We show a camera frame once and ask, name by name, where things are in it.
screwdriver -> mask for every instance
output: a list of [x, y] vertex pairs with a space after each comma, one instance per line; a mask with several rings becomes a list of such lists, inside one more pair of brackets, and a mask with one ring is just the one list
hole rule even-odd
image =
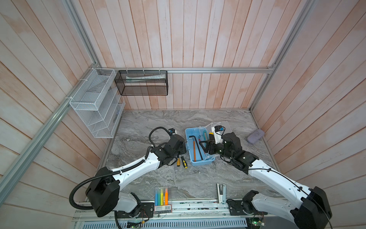
[[187, 166], [186, 160], [184, 160], [183, 156], [181, 156], [181, 158], [182, 158], [182, 163], [183, 163], [184, 168], [187, 169], [188, 166]]

white wire shelf organizer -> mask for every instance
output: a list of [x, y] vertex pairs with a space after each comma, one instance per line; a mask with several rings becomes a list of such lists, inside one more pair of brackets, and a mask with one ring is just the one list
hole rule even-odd
[[125, 102], [117, 88], [110, 89], [116, 73], [113, 69], [94, 69], [70, 104], [94, 137], [113, 138]]

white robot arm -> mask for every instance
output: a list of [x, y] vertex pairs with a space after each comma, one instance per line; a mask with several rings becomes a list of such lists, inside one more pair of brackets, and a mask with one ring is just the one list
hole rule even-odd
[[[97, 172], [95, 177], [77, 185], [70, 194], [70, 204], [82, 210], [94, 209], [98, 217], [102, 217], [110, 211], [125, 211], [132, 217], [137, 215], [140, 211], [138, 197], [133, 193], [126, 194], [120, 191], [136, 178], [167, 165], [179, 154], [186, 152], [184, 138], [172, 134], [171, 131], [166, 131], [170, 133], [171, 139], [159, 146], [155, 146], [151, 141], [153, 146], [147, 149], [144, 157], [112, 170], [104, 167]], [[215, 138], [213, 134], [210, 134], [210, 140], [199, 143], [206, 153], [217, 153], [228, 158], [229, 161], [226, 161], [228, 164], [263, 181], [287, 199], [272, 198], [251, 190], [242, 201], [245, 213], [268, 212], [295, 223], [300, 229], [325, 228], [332, 213], [322, 189], [318, 187], [310, 189], [297, 183], [271, 168], [252, 153], [243, 151], [240, 139], [235, 136], [235, 133], [219, 135], [221, 135], [219, 138], [222, 138], [221, 142], [217, 141], [218, 136]], [[92, 207], [77, 205], [73, 196], [78, 188], [88, 182], [91, 184], [86, 195]]]

blue plastic toolbox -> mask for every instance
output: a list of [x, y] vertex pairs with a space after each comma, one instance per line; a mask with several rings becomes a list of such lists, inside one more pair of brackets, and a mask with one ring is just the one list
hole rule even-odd
[[195, 140], [194, 140], [194, 138], [189, 138], [189, 136], [195, 136], [198, 143], [200, 140], [201, 141], [207, 140], [208, 133], [207, 133], [206, 128], [205, 127], [187, 128], [186, 129], [186, 140], [187, 140], [186, 147], [188, 149], [189, 157], [190, 157], [190, 160], [191, 160], [191, 163], [193, 166], [211, 164], [215, 160], [215, 156], [209, 155], [209, 154], [206, 155], [205, 152], [203, 151], [202, 147], [200, 145], [197, 145], [196, 142], [194, 143], [195, 148], [196, 148], [196, 161], [194, 161], [193, 141], [195, 141]]

orange handled tool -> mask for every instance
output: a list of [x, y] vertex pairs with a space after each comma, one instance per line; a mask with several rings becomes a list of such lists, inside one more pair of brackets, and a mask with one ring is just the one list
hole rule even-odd
[[194, 155], [194, 161], [196, 161], [196, 146], [193, 141], [193, 155]]

